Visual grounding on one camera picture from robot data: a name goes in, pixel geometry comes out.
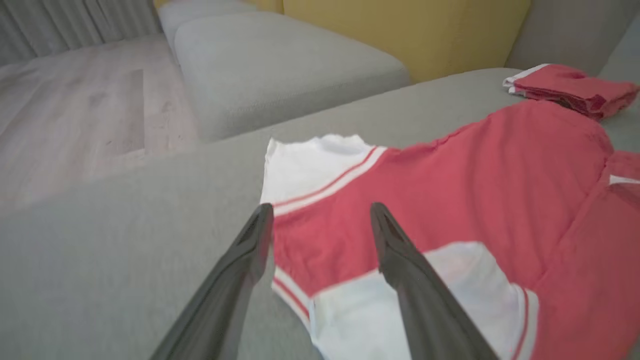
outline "couch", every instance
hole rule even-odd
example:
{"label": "couch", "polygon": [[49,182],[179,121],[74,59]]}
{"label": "couch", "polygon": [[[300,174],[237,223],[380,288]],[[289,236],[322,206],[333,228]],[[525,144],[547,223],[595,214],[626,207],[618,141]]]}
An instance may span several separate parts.
{"label": "couch", "polygon": [[500,67],[529,0],[156,0],[200,138]]}
{"label": "couch", "polygon": [[[0,219],[0,349],[6,359],[148,359],[260,200],[271,137],[326,133],[406,147],[520,98],[515,69],[457,74],[208,144]],[[640,151],[637,108],[603,123]],[[269,287],[255,287],[239,359],[320,359]]]}

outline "yellow sofa backrest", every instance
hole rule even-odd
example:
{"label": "yellow sofa backrest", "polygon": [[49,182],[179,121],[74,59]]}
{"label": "yellow sofa backrest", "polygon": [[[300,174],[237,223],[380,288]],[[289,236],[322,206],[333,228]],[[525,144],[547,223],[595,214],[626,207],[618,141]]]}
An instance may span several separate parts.
{"label": "yellow sofa backrest", "polygon": [[381,49],[402,61],[415,81],[426,81],[504,66],[530,0],[283,0],[283,4],[285,15]]}

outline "floor plank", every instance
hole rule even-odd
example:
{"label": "floor plank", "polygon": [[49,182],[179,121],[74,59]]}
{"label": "floor plank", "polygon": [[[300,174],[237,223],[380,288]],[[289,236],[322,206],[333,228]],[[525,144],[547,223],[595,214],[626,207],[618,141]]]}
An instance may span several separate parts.
{"label": "floor plank", "polygon": [[0,68],[0,216],[198,144],[163,35]]}

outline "gray cushion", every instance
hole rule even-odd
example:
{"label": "gray cushion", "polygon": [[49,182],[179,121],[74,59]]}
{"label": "gray cushion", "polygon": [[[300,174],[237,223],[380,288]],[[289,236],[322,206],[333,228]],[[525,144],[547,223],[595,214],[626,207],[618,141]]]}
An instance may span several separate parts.
{"label": "gray cushion", "polygon": [[[269,138],[360,134],[428,142],[520,98],[488,69],[403,88],[237,136],[0,219],[6,359],[148,359],[260,200]],[[320,359],[269,288],[253,291],[238,359]]]}
{"label": "gray cushion", "polygon": [[158,9],[158,17],[175,56],[173,41],[181,25],[203,17],[254,11],[255,5],[241,0],[173,0]]}
{"label": "gray cushion", "polygon": [[391,55],[274,13],[191,21],[175,49],[205,141],[410,84]]}

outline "folded red cloth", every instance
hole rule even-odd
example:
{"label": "folded red cloth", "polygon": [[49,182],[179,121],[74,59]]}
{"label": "folded red cloth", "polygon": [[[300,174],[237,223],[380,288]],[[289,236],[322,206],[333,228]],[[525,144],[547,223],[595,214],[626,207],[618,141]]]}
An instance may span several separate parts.
{"label": "folded red cloth", "polygon": [[590,78],[558,64],[542,64],[506,78],[509,94],[555,101],[594,120],[610,117],[636,99],[640,86]]}

